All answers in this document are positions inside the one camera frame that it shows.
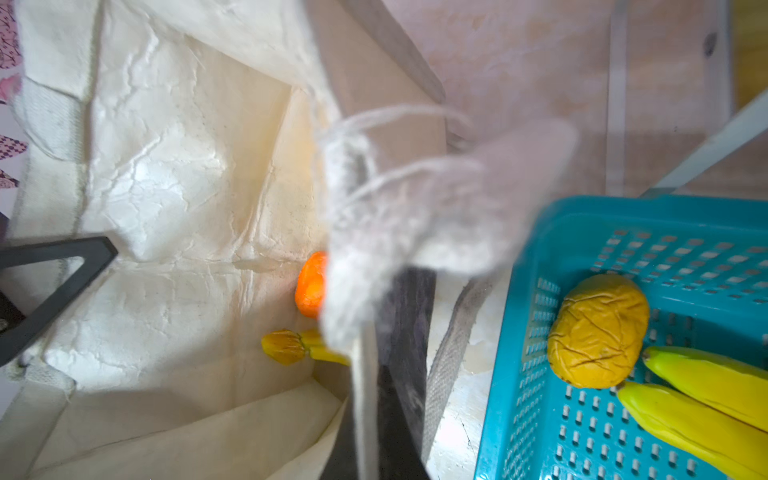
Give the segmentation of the orange fruit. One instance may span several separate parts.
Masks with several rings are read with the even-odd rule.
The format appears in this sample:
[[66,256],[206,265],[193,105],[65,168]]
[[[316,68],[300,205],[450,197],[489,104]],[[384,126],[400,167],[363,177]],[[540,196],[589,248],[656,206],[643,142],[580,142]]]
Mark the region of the orange fruit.
[[294,300],[299,312],[307,318],[320,317],[325,296],[327,253],[313,253],[299,273]]

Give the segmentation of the beige canvas grocery bag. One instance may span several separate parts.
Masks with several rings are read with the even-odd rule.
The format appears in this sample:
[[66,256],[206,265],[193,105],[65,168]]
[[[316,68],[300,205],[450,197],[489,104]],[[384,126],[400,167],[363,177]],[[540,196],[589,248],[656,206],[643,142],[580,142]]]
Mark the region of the beige canvas grocery bag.
[[[1,118],[1,250],[118,250],[2,365],[3,478],[472,476],[490,377],[462,361],[492,365],[570,123],[451,151],[464,116],[379,1],[5,1]],[[28,315],[82,263],[1,295]],[[262,350],[311,329],[351,365]]]

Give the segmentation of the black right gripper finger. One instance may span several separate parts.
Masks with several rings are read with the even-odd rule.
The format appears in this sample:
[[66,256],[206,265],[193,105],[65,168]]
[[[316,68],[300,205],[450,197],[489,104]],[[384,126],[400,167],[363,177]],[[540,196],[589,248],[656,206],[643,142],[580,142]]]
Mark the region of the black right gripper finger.
[[1,296],[1,364],[30,347],[54,321],[89,287],[117,257],[118,250],[106,236],[12,246],[1,250],[1,269],[79,257],[82,265],[32,313],[22,313],[9,298]]

